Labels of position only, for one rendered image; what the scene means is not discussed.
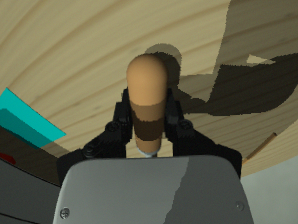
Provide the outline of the brown thin rod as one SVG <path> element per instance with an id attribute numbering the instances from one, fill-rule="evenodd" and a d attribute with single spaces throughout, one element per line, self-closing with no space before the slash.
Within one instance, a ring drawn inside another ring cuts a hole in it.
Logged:
<path id="1" fill-rule="evenodd" d="M 276 133 L 272 133 L 257 149 L 255 149 L 249 156 L 242 161 L 242 166 L 265 148 L 273 139 L 277 137 Z"/>

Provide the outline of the teal square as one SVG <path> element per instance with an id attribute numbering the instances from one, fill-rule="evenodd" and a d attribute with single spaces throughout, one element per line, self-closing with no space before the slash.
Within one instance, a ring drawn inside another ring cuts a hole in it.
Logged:
<path id="1" fill-rule="evenodd" d="M 7 87 L 0 96 L 0 127 L 34 149 L 67 135 Z"/>

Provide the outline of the red block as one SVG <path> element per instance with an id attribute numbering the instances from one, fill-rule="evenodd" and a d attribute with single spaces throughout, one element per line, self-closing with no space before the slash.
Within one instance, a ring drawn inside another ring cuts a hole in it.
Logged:
<path id="1" fill-rule="evenodd" d="M 12 163 L 13 165 L 15 165 L 16 161 L 14 160 L 14 158 L 12 156 L 0 153 L 0 158 L 3 158 L 6 161 L 9 161 L 10 163 Z"/>

